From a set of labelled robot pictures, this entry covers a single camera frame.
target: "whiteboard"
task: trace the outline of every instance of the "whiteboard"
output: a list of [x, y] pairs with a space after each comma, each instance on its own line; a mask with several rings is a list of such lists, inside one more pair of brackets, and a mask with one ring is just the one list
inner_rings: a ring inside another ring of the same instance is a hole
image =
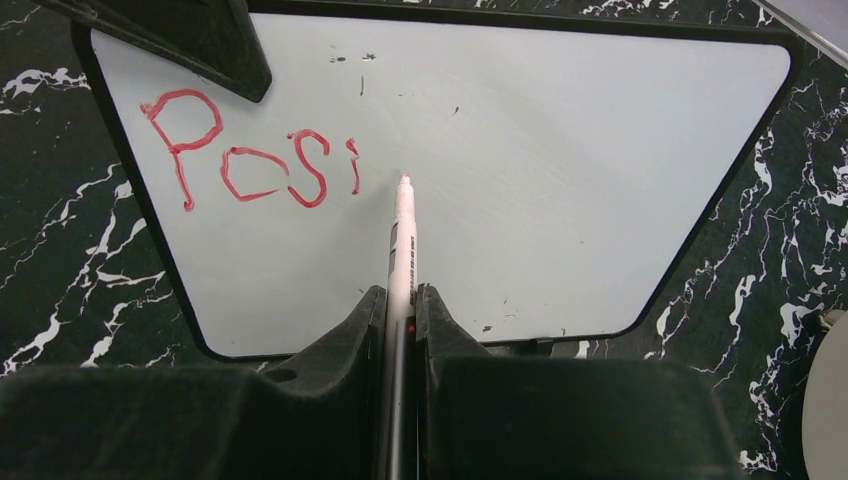
[[385, 285], [401, 173], [419, 281], [474, 338], [627, 329], [791, 63], [758, 43], [251, 19], [274, 78], [260, 104], [91, 32], [169, 273], [227, 357], [298, 352]]

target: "marble countertop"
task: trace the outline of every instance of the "marble countertop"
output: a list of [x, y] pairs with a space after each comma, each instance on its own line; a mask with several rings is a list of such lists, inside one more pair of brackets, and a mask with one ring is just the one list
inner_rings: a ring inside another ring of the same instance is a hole
[[[432, 5], [783, 28], [751, 0]], [[0, 376], [45, 364], [213, 362], [194, 346], [68, 22], [7, 0], [0, 57]], [[803, 62], [790, 97], [647, 319], [620, 337], [554, 350], [703, 372], [740, 463], [779, 478], [806, 475], [801, 408], [823, 335], [818, 316], [846, 307], [848, 73], [809, 45]]]

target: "white marker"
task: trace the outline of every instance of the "white marker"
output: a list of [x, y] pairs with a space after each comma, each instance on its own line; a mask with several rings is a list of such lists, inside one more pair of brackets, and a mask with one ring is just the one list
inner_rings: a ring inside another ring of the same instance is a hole
[[395, 194], [395, 218], [389, 242], [389, 282], [386, 299], [386, 336], [383, 347], [381, 392], [380, 457], [377, 478], [400, 478], [403, 397], [402, 369], [406, 318], [415, 315], [418, 290], [418, 260], [415, 258], [415, 194], [409, 175], [400, 177]]

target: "black frame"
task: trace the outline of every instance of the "black frame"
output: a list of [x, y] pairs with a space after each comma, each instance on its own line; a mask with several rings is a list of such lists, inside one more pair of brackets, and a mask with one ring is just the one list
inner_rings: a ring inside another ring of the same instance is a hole
[[[747, 43], [747, 44], [767, 44], [782, 46], [786, 49], [790, 56], [789, 72], [783, 81], [780, 89], [775, 94], [760, 121], [757, 123], [754, 130], [745, 142], [742, 150], [737, 155], [736, 159], [731, 164], [721, 183], [716, 188], [715, 193], [710, 198], [704, 211], [701, 213], [695, 225], [686, 236], [686, 240], [680, 246], [674, 259], [669, 264], [659, 283], [654, 289], [651, 296], [645, 302], [645, 306], [639, 313], [639, 316], [634, 320], [633, 324], [628, 328], [613, 334], [596, 335], [591, 337], [560, 337], [568, 338], [569, 340], [585, 340], [585, 339], [604, 339], [618, 337], [624, 335], [639, 324], [641, 324], [648, 315], [650, 309], [656, 303], [660, 293], [669, 282], [671, 275], [675, 272], [683, 257], [689, 251], [695, 238], [700, 233], [701, 228], [708, 221], [709, 216], [715, 210], [716, 205], [723, 197], [730, 182], [736, 176], [739, 169], [744, 164], [745, 160], [754, 149], [754, 145], [759, 139], [761, 133], [766, 126], [771, 122], [772, 117], [778, 111], [783, 99], [789, 93], [790, 88], [795, 83], [800, 70], [800, 61], [802, 55], [803, 44], [800, 39], [784, 30], [759, 30], [753, 28], [738, 28], [738, 27], [712, 27], [700, 25], [675, 25], [665, 22], [633, 22], [621, 20], [601, 20], [601, 19], [584, 19], [574, 17], [555, 17], [550, 15], [534, 15], [509, 12], [494, 12], [483, 10], [456, 10], [443, 8], [430, 8], [420, 6], [402, 6], [402, 5], [374, 5], [374, 4], [356, 4], [356, 3], [336, 3], [336, 2], [312, 2], [304, 0], [252, 0], [248, 2], [249, 11], [252, 13], [272, 13], [281, 15], [300, 15], [300, 16], [317, 16], [317, 17], [336, 17], [336, 18], [357, 18], [368, 20], [390, 20], [390, 21], [405, 21], [405, 22], [424, 22], [424, 23], [439, 23], [453, 25], [477, 25], [490, 27], [508, 27], [508, 28], [524, 28], [532, 30], [552, 30], [552, 31], [567, 31], [581, 33], [595, 33], [607, 35], [625, 35], [635, 37], [650, 37], [650, 38], [669, 38], [681, 40], [701, 40], [701, 41], [720, 41], [727, 43]], [[144, 180], [141, 172], [136, 164], [135, 157], [129, 145], [126, 133], [124, 132], [123, 124], [112, 102], [112, 97], [109, 93], [109, 88], [103, 78], [103, 72], [100, 69], [100, 64], [91, 47], [90, 28], [78, 23], [73, 23], [71, 28], [71, 38], [79, 57], [83, 71], [88, 77], [91, 91], [94, 94], [95, 101], [101, 111], [106, 127], [109, 131], [118, 156], [121, 159], [121, 164], [126, 170], [127, 178], [132, 185], [142, 214], [147, 221], [147, 226], [153, 236], [159, 254], [162, 257], [162, 262], [165, 265], [165, 271], [171, 281], [174, 293], [183, 310], [183, 314], [189, 324], [192, 336], [198, 348], [207, 356], [216, 360], [222, 361], [255, 361], [259, 359], [269, 358], [285, 358], [293, 354], [280, 355], [263, 355], [252, 357], [228, 357], [212, 351], [203, 339], [203, 334], [197, 322], [194, 309], [188, 299], [185, 287], [182, 283], [177, 265], [171, 255], [171, 250], [168, 247], [168, 242], [159, 224], [156, 216], [156, 211], [153, 208], [153, 203], [144, 185]], [[515, 345], [532, 340], [516, 340], [508, 342], [493, 342], [488, 345]]]

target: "red handwriting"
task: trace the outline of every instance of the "red handwriting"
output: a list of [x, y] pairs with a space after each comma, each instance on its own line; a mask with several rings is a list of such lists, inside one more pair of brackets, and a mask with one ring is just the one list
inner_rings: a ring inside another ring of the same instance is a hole
[[[165, 108], [165, 104], [169, 101], [180, 98], [180, 97], [195, 97], [199, 98], [203, 103], [209, 107], [209, 110], [212, 111], [212, 116], [215, 118], [215, 125], [206, 132], [199, 140], [195, 140], [190, 143], [178, 143], [173, 145], [171, 140], [165, 135], [165, 132], [162, 131], [162, 127], [159, 126], [159, 122], [156, 121], [156, 117], [159, 116], [159, 113]], [[141, 112], [144, 113], [144, 116], [150, 121], [153, 125], [153, 128], [156, 130], [156, 133], [162, 138], [162, 141], [165, 142], [165, 145], [168, 147], [168, 151], [171, 152], [171, 156], [174, 157], [174, 167], [177, 171], [177, 181], [180, 182], [180, 188], [183, 190], [183, 194], [186, 199], [183, 203], [183, 208], [185, 208], [186, 212], [192, 211], [194, 209], [194, 199], [191, 197], [191, 192], [188, 189], [188, 184], [185, 179], [185, 171], [183, 170], [183, 162], [180, 160], [180, 153], [185, 152], [187, 150], [197, 150], [199, 148], [203, 148], [206, 145], [212, 143], [212, 140], [224, 130], [224, 122], [221, 119], [221, 112], [218, 111], [218, 107], [212, 103], [212, 100], [209, 100], [209, 97], [198, 92], [196, 90], [190, 89], [182, 89], [182, 90], [174, 90], [173, 92], [163, 93], [156, 99], [156, 103], [153, 105], [142, 104]]]
[[251, 200], [256, 200], [257, 198], [267, 197], [272, 193], [276, 193], [277, 189], [268, 190], [265, 192], [250, 193], [247, 195], [240, 194], [238, 190], [236, 190], [235, 185], [233, 185], [233, 182], [230, 180], [230, 155], [253, 155], [256, 157], [264, 158], [266, 160], [271, 160], [272, 162], [279, 165], [284, 172], [286, 172], [287, 177], [289, 176], [289, 167], [286, 166], [286, 162], [280, 160], [279, 158], [271, 154], [260, 152], [259, 150], [254, 150], [248, 147], [233, 147], [227, 150], [226, 152], [224, 152], [223, 163], [221, 164], [221, 179], [224, 180], [224, 184], [227, 186], [227, 188], [230, 189], [230, 193], [232, 193], [233, 196], [236, 197], [236, 199], [240, 202], [249, 202]]
[[[165, 134], [165, 131], [162, 129], [161, 125], [157, 121], [157, 117], [159, 113], [165, 108], [165, 105], [175, 99], [181, 97], [195, 97], [206, 104], [209, 107], [209, 110], [212, 112], [212, 117], [215, 119], [215, 124], [206, 132], [201, 138], [189, 142], [189, 143], [171, 143], [171, 139], [168, 138], [168, 135]], [[183, 203], [183, 208], [185, 208], [186, 212], [190, 212], [194, 209], [195, 203], [194, 198], [191, 195], [191, 190], [188, 187], [188, 183], [185, 178], [185, 171], [183, 169], [183, 163], [180, 159], [180, 154], [186, 151], [191, 150], [199, 150], [210, 143], [224, 130], [224, 121], [221, 118], [221, 112], [218, 110], [218, 107], [203, 93], [192, 90], [188, 88], [174, 90], [172, 92], [166, 92], [159, 96], [156, 99], [156, 102], [153, 104], [141, 104], [141, 112], [144, 114], [145, 118], [150, 121], [150, 124], [153, 126], [153, 129], [156, 130], [156, 133], [159, 134], [159, 137], [165, 142], [165, 146], [168, 147], [168, 152], [174, 158], [174, 167], [177, 174], [177, 181], [180, 184], [180, 188], [185, 195], [185, 202]], [[312, 174], [315, 177], [315, 180], [318, 181], [318, 194], [312, 200], [306, 200], [303, 196], [295, 190], [294, 187], [288, 186], [287, 190], [289, 194], [301, 205], [306, 208], [315, 208], [327, 198], [327, 180], [324, 178], [324, 175], [316, 169], [306, 158], [306, 155], [303, 152], [303, 141], [306, 138], [312, 138], [316, 142], [321, 144], [323, 149], [324, 156], [330, 155], [330, 142], [327, 141], [321, 134], [317, 133], [314, 130], [303, 129], [295, 133], [291, 133], [287, 136], [290, 140], [294, 142], [294, 150], [297, 154], [297, 158], [300, 160], [303, 168], [306, 169], [307, 172]], [[356, 144], [354, 143], [353, 138], [349, 138], [345, 143], [345, 146], [348, 150], [353, 153], [353, 157], [350, 159], [351, 167], [353, 167], [353, 175], [354, 175], [354, 184], [353, 184], [353, 192], [352, 195], [357, 195], [359, 193], [359, 168], [357, 166], [357, 161], [359, 160], [359, 151], [356, 149]], [[253, 200], [257, 200], [263, 197], [267, 197], [278, 192], [278, 189], [266, 190], [262, 192], [256, 193], [241, 193], [238, 188], [233, 184], [232, 179], [230, 178], [230, 161], [232, 155], [252, 155], [255, 157], [263, 158], [265, 160], [270, 160], [271, 162], [277, 164], [283, 171], [286, 173], [286, 177], [289, 176], [289, 167], [286, 165], [282, 159], [277, 156], [274, 156], [270, 153], [266, 153], [260, 150], [256, 150], [250, 147], [231, 147], [224, 151], [221, 156], [221, 180], [223, 180], [224, 185], [226, 185], [227, 189], [233, 195], [233, 197], [239, 202], [250, 202]]]
[[353, 167], [353, 176], [356, 177], [356, 180], [353, 182], [353, 191], [351, 192], [351, 195], [356, 195], [359, 193], [359, 169], [356, 168], [356, 161], [359, 160], [359, 152], [356, 151], [356, 144], [353, 143], [352, 138], [347, 139], [345, 147], [353, 152], [353, 157], [350, 159], [350, 165]]
[[287, 137], [294, 140], [294, 151], [297, 152], [297, 158], [300, 159], [300, 163], [303, 164], [303, 168], [305, 168], [307, 172], [311, 173], [315, 179], [318, 180], [318, 196], [312, 201], [304, 200], [303, 197], [297, 193], [297, 190], [292, 187], [289, 187], [289, 193], [291, 193], [292, 197], [294, 197], [294, 199], [304, 207], [317, 207], [318, 205], [321, 205], [321, 202], [323, 202], [324, 198], [327, 196], [327, 180], [324, 179], [324, 175], [322, 175], [321, 172], [315, 170], [315, 167], [309, 163], [309, 160], [306, 159], [306, 155], [303, 154], [303, 139], [306, 137], [312, 137], [317, 140], [318, 143], [324, 147], [325, 157], [330, 154], [330, 143], [327, 142], [327, 139], [322, 137], [320, 134], [315, 133], [314, 130], [310, 130], [308, 128], [299, 132], [290, 133]]

